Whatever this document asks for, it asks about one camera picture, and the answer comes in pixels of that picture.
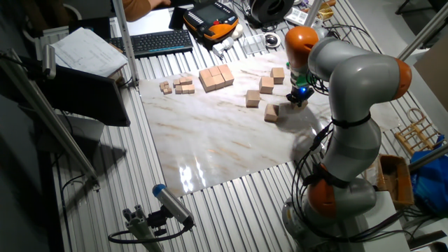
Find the marble surface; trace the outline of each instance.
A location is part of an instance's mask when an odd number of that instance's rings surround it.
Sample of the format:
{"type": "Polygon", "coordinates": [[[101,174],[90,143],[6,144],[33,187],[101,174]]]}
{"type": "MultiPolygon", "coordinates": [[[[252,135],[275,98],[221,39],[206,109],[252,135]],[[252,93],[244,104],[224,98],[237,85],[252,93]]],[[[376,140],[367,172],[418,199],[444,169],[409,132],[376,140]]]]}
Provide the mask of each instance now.
{"type": "MultiPolygon", "coordinates": [[[[275,52],[228,64],[234,84],[205,93],[199,71],[141,80],[140,94],[167,186],[186,195],[240,176],[291,161],[307,149],[330,122],[328,97],[314,94],[301,111],[291,109],[285,52],[275,52]],[[246,108],[247,90],[257,90],[261,76],[284,67],[283,85],[261,94],[258,108],[246,108]],[[163,95],[159,83],[193,76],[195,94],[163,95]],[[264,121],[268,103],[280,105],[277,124],[264,121]]],[[[389,103],[377,104],[372,117],[382,131],[400,125],[389,103]]]]}

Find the cable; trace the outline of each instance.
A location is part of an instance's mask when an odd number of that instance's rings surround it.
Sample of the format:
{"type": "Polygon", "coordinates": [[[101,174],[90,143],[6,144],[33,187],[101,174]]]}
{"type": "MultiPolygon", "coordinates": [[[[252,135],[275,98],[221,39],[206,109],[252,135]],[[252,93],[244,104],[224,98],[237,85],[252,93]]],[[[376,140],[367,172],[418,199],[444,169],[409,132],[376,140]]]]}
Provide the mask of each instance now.
{"type": "Polygon", "coordinates": [[[410,234],[408,231],[405,231],[405,230],[393,230],[393,231],[384,232],[383,234],[378,234],[376,236],[373,236],[373,235],[377,234],[378,232],[381,232],[381,230],[383,230],[384,228],[387,228],[391,224],[395,223],[396,221],[398,221],[399,218],[401,218],[405,214],[414,214],[414,215],[422,214],[415,209],[403,209],[403,210],[397,211],[395,214],[393,214],[392,216],[389,216],[386,220],[382,221],[380,224],[378,224],[374,227],[371,227],[367,230],[364,230],[364,231],[362,231],[356,235],[353,235],[351,237],[336,237],[334,235],[325,233],[325,232],[321,231],[320,229],[318,229],[317,227],[315,227],[311,223],[311,221],[305,216],[305,213],[302,209],[302,203],[300,202],[300,199],[304,198],[305,191],[307,190],[308,185],[304,185],[304,183],[302,183],[301,186],[298,186],[298,183],[300,182],[300,177],[302,175],[302,169],[305,165],[306,159],[309,157],[309,154],[311,153],[311,151],[313,151],[315,149],[315,146],[318,146],[322,142],[322,140],[324,140],[326,137],[328,137],[332,133],[333,130],[329,130],[329,127],[331,124],[332,123],[330,123],[327,127],[325,127],[321,132],[319,132],[317,134],[311,148],[299,160],[299,162],[297,162],[297,164],[295,166],[295,172],[293,175],[293,184],[291,186],[290,194],[291,194],[294,211],[297,214],[297,216],[299,217],[299,219],[315,235],[320,236],[324,239],[332,240],[334,242],[367,242],[372,239],[377,239],[377,238],[380,238],[380,237],[383,237],[386,235],[392,235],[392,234],[396,234],[399,232],[408,233],[412,237],[412,234],[410,234]],[[295,207],[295,204],[294,204],[294,198],[295,198],[295,201],[297,202],[297,208],[295,207]]]}
{"type": "Polygon", "coordinates": [[[114,243],[117,243],[117,244],[143,244],[143,243],[152,243],[152,242],[163,242],[163,241],[167,241],[167,240],[169,240],[169,239],[173,239],[173,238],[176,238],[176,237],[181,236],[184,232],[189,231],[189,229],[192,228],[192,227],[193,227],[193,226],[191,226],[191,227],[187,227],[187,226],[185,226],[185,227],[184,227],[180,232],[178,232],[177,234],[171,234],[171,235],[168,235],[168,236],[166,236],[166,237],[154,238],[154,239],[138,239],[138,240],[132,239],[132,240],[123,240],[123,239],[115,239],[115,238],[113,238],[113,237],[118,236],[118,235],[129,234],[129,233],[130,233],[129,230],[126,230],[126,231],[119,231],[119,232],[110,234],[110,235],[107,237],[107,239],[108,239],[110,242],[114,242],[114,243]]]}
{"type": "Polygon", "coordinates": [[[420,228],[426,221],[429,221],[430,219],[431,219],[431,217],[430,217],[430,218],[427,218],[426,220],[421,221],[420,224],[417,225],[417,227],[414,229],[414,231],[412,231],[410,241],[415,240],[415,237],[414,237],[415,232],[417,232],[417,230],[418,230],[418,229],[419,229],[419,228],[420,228]]]}
{"type": "Polygon", "coordinates": [[[328,96],[328,87],[323,84],[323,80],[315,76],[309,69],[305,75],[305,80],[316,92],[328,96]]]}
{"type": "Polygon", "coordinates": [[[69,126],[70,126],[70,134],[71,134],[71,136],[73,136],[73,126],[71,126],[71,122],[70,122],[69,118],[67,117],[65,112],[63,112],[62,110],[59,110],[59,111],[61,111],[61,114],[65,117],[65,120],[69,124],[69,126]]]}
{"type": "Polygon", "coordinates": [[[121,84],[121,85],[117,85],[117,88],[124,87],[124,86],[126,86],[127,84],[131,83],[131,81],[132,81],[132,77],[131,77],[126,83],[123,83],[123,84],[121,84]]]}
{"type": "Polygon", "coordinates": [[[69,181],[67,181],[67,182],[64,184],[64,186],[62,186],[62,191],[64,191],[65,187],[68,186],[68,185],[70,184],[70,182],[74,181],[75,179],[79,179],[79,178],[82,177],[82,176],[84,176],[84,174],[81,174],[81,175],[79,175],[79,176],[76,176],[76,177],[70,179],[69,181]]]}
{"type": "Polygon", "coordinates": [[[364,30],[363,28],[360,28],[360,27],[357,27],[357,26],[354,26],[354,25],[349,25],[349,24],[333,24],[333,26],[330,26],[330,27],[323,27],[323,28],[328,29],[329,31],[330,31],[331,29],[337,29],[337,28],[350,28],[350,31],[344,36],[344,38],[340,38],[340,40],[342,40],[342,41],[344,41],[344,39],[345,39],[345,38],[352,32],[352,29],[356,29],[356,30],[358,30],[359,32],[364,33],[367,37],[369,37],[369,39],[372,41],[372,43],[374,44],[374,46],[377,48],[378,52],[379,52],[380,54],[382,54],[382,53],[381,53],[381,50],[378,48],[378,45],[375,43],[375,41],[373,40],[373,38],[371,37],[371,35],[370,35],[366,30],[364,30]]]}
{"type": "MultiPolygon", "coordinates": [[[[61,171],[59,169],[59,162],[58,159],[56,159],[56,168],[57,168],[57,177],[59,180],[59,188],[62,188],[62,183],[61,183],[61,171]]],[[[71,247],[71,238],[70,238],[70,229],[69,229],[69,220],[67,218],[67,210],[65,207],[65,201],[64,201],[64,193],[62,192],[62,190],[59,191],[60,195],[61,195],[61,202],[62,202],[62,213],[64,214],[64,222],[65,222],[65,228],[66,228],[66,232],[67,232],[67,237],[69,238],[69,247],[70,247],[70,251],[73,252],[73,249],[71,247]]]]}

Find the keyboard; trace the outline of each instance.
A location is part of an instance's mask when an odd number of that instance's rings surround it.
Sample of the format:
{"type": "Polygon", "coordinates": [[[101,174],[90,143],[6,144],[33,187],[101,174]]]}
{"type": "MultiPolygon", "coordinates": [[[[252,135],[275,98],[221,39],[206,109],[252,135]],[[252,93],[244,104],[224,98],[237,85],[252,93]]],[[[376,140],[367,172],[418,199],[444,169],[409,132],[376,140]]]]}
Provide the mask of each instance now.
{"type": "MultiPolygon", "coordinates": [[[[123,52],[125,51],[121,38],[106,39],[106,42],[111,43],[123,52]]],[[[184,53],[193,50],[193,43],[187,30],[162,31],[131,36],[131,43],[136,58],[184,53]]]]}

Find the wooden block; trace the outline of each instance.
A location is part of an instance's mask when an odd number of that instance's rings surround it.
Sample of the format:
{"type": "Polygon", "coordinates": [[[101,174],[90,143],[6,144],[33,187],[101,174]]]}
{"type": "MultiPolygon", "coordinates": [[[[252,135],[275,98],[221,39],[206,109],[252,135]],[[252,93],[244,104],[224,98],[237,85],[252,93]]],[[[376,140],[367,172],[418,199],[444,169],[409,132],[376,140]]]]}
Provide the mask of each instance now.
{"type": "Polygon", "coordinates": [[[180,85],[181,84],[181,82],[180,82],[180,80],[179,79],[176,79],[176,80],[174,80],[173,81],[173,86],[174,86],[174,88],[176,88],[178,85],[180,85]]]}
{"type": "Polygon", "coordinates": [[[185,85],[184,87],[188,90],[188,94],[194,94],[195,93],[195,86],[193,84],[185,85]]]}
{"type": "Polygon", "coordinates": [[[181,95],[182,94],[182,86],[181,85],[177,85],[176,86],[176,95],[181,95]]]}
{"type": "Polygon", "coordinates": [[[169,83],[168,83],[168,81],[164,81],[164,82],[162,82],[162,83],[160,84],[160,91],[163,92],[163,90],[165,90],[165,89],[167,89],[167,88],[169,88],[169,83]]]}
{"type": "Polygon", "coordinates": [[[163,94],[164,94],[164,95],[171,94],[172,92],[173,92],[173,90],[172,90],[170,87],[165,88],[165,89],[163,90],[163,94]]]}
{"type": "Polygon", "coordinates": [[[273,67],[271,70],[271,77],[274,78],[274,84],[283,84],[283,79],[285,78],[283,67],[273,67]]]}
{"type": "Polygon", "coordinates": [[[260,103],[260,91],[247,90],[246,93],[246,108],[258,108],[260,103]]]}
{"type": "Polygon", "coordinates": [[[182,95],[188,94],[189,92],[188,85],[182,85],[182,95]]]}
{"type": "Polygon", "coordinates": [[[224,65],[220,65],[218,66],[219,71],[224,74],[224,73],[231,73],[229,66],[224,64],[224,65]]]}
{"type": "Polygon", "coordinates": [[[271,77],[261,77],[260,80],[260,93],[272,95],[272,90],[274,89],[274,78],[271,77]]]}
{"type": "Polygon", "coordinates": [[[225,81],[225,83],[224,83],[224,87],[227,87],[227,86],[230,86],[230,85],[233,84],[233,80],[234,80],[234,78],[233,78],[232,73],[230,73],[230,72],[224,72],[224,73],[222,73],[221,75],[223,76],[224,81],[225,81]]]}
{"type": "Polygon", "coordinates": [[[219,71],[219,68],[217,66],[209,68],[209,71],[212,76],[217,76],[221,74],[221,71],[219,71]]]}
{"type": "Polygon", "coordinates": [[[275,123],[279,119],[279,106],[268,104],[265,109],[265,122],[275,123]]]}
{"type": "Polygon", "coordinates": [[[205,92],[210,92],[216,89],[216,84],[213,77],[208,77],[204,80],[201,80],[201,83],[205,92]]]}
{"type": "Polygon", "coordinates": [[[208,69],[204,69],[202,71],[199,71],[199,79],[201,81],[204,81],[206,78],[211,77],[211,73],[208,69]]]}
{"type": "Polygon", "coordinates": [[[215,88],[216,90],[225,87],[225,86],[224,86],[224,84],[225,84],[225,80],[224,80],[224,78],[223,78],[222,75],[213,76],[212,78],[213,78],[213,82],[214,82],[215,85],[216,85],[216,88],[215,88]]]}
{"type": "Polygon", "coordinates": [[[182,77],[180,82],[181,82],[181,85],[193,84],[193,77],[192,76],[182,77]]]}

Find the paper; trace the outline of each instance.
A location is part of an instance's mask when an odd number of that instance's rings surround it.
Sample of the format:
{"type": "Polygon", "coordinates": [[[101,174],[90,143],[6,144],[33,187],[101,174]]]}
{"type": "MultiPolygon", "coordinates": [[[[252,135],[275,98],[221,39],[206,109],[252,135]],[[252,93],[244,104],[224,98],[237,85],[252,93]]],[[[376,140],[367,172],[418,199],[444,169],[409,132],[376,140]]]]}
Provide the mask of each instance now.
{"type": "Polygon", "coordinates": [[[51,45],[56,64],[109,77],[127,63],[127,58],[89,29],[80,28],[51,45]]]}
{"type": "Polygon", "coordinates": [[[130,36],[166,32],[171,30],[168,28],[170,21],[168,9],[153,10],[135,22],[128,22],[127,29],[130,36]]]}

